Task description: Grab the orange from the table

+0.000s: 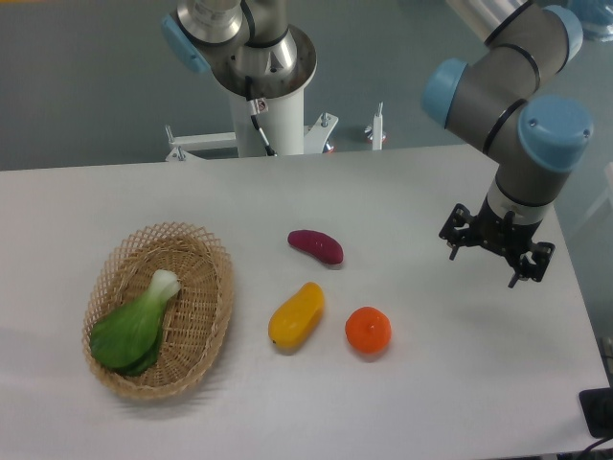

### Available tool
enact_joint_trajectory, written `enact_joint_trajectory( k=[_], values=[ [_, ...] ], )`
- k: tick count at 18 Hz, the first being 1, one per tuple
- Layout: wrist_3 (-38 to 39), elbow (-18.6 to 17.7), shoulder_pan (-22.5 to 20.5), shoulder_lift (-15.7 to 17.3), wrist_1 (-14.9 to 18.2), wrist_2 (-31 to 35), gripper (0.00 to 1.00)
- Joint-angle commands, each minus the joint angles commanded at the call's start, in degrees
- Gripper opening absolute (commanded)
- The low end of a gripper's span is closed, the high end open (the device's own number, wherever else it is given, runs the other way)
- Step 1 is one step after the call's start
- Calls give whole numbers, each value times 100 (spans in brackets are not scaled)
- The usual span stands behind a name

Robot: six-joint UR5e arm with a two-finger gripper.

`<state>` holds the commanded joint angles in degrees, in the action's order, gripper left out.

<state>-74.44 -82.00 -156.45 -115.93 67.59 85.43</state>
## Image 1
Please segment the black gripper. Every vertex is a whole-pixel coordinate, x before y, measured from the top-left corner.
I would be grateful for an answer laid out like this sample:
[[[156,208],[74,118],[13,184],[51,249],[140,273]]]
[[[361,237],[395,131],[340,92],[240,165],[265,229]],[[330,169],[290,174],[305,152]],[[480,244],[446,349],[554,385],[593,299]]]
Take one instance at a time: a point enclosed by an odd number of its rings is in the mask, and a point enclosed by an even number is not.
[[[486,197],[477,216],[473,216],[463,204],[457,203],[439,237],[451,250],[450,260],[456,258],[462,247],[479,244],[504,257],[513,269],[508,287],[514,288],[519,281],[540,283],[555,253],[553,243],[533,242],[540,223],[520,224],[518,215],[512,211],[497,214]]]

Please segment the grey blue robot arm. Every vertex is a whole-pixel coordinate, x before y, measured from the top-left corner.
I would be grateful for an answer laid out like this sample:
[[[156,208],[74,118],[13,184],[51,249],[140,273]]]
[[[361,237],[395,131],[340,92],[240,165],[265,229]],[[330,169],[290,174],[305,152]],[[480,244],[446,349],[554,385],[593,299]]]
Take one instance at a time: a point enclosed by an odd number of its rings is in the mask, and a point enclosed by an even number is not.
[[[452,8],[488,51],[474,64],[442,62],[421,106],[498,169],[480,210],[455,206],[440,235],[452,251],[479,246],[504,258],[514,281],[538,282],[555,246],[534,241],[534,233],[594,130],[581,104],[538,89],[578,53],[582,27],[570,10],[532,1],[455,1]],[[316,52],[288,21],[284,1],[181,1],[161,29],[188,69],[211,72],[228,93],[240,156],[323,150],[304,124]]]

